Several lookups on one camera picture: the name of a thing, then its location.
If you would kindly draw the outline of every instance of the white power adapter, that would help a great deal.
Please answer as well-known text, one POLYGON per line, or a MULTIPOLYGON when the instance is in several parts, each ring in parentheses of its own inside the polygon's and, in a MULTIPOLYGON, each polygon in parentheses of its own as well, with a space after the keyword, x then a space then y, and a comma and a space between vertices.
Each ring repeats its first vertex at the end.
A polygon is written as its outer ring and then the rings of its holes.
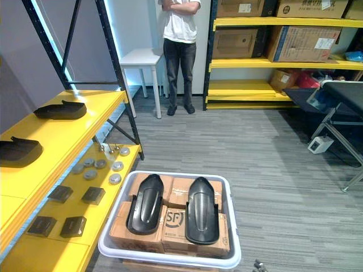
POLYGON ((334 140, 328 136, 317 136, 311 141, 307 149, 313 154, 319 154, 327 151, 332 143, 334 143, 334 140))

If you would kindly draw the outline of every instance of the striped carpet floor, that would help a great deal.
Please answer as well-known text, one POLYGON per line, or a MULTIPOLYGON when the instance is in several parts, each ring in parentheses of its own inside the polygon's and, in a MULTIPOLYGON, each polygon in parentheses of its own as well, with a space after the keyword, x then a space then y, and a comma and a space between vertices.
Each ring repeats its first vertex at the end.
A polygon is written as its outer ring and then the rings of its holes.
MULTIPOLYGON (((296 110, 201 110, 188 115, 182 98, 175 116, 155 118, 155 104, 139 92, 136 123, 145 160, 137 170, 207 173, 225 177, 236 209, 243 261, 256 258, 269 272, 363 271, 363 182, 343 194, 358 171, 327 152, 307 150, 305 124, 296 110)), ((119 122, 128 128, 123 116, 119 122)), ((125 142, 113 131, 110 142, 125 142)), ((96 250, 88 272, 127 271, 96 250)))

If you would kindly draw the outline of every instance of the crossed arms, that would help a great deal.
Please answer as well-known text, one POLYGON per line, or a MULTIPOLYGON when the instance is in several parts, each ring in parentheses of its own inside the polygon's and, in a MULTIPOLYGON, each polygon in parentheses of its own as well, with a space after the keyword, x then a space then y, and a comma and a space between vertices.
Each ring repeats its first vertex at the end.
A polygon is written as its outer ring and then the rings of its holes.
POLYGON ((189 2, 183 4, 174 4, 172 0, 163 0, 162 7, 164 11, 171 10, 181 15, 193 15, 200 9, 199 2, 189 2))

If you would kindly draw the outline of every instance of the black shoe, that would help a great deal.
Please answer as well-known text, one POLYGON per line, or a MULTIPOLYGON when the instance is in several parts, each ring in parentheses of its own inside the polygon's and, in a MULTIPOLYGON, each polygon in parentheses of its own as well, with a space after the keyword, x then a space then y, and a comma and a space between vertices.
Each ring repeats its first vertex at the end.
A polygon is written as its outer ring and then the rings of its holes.
POLYGON ((192 104, 184 105, 184 109, 186 109, 189 114, 195 113, 195 108, 192 104))
POLYGON ((166 114, 169 116, 173 116, 175 114, 175 111, 176 111, 176 106, 175 107, 169 106, 168 112, 166 114))

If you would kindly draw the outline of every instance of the metal disc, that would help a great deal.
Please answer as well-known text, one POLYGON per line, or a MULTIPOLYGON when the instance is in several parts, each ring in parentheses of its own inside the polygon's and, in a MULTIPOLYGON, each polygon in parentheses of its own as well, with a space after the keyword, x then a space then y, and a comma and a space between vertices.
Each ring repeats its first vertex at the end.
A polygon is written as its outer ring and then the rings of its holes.
POLYGON ((71 172, 73 173, 73 174, 80 174, 80 173, 82 173, 83 172, 83 169, 84 169, 85 167, 83 166, 83 164, 76 164, 73 168, 72 168, 72 170, 71 170, 71 172))
POLYGON ((100 159, 100 160, 97 160, 96 162, 95 162, 95 167, 97 168, 97 169, 102 169, 102 168, 104 168, 105 166, 106 166, 106 161, 105 160, 103 160, 103 159, 100 159))
POLYGON ((121 161, 113 163, 112 170, 115 172, 121 171, 124 168, 124 164, 121 161))
POLYGON ((88 170, 86 173, 83 174, 83 177, 86 180, 93 180, 95 177, 97 176, 97 171, 96 170, 88 170))
POLYGON ((120 174, 112 174, 110 175, 109 179, 108 179, 109 183, 111 184, 118 184, 121 181, 121 175, 120 174))
POLYGON ((127 156, 130 154, 130 149, 128 147, 123 147, 120 150, 120 155, 121 156, 127 156))
POLYGON ((85 162, 83 163, 84 167, 92 167, 95 164, 95 159, 93 158, 88 158, 85 160, 85 162))

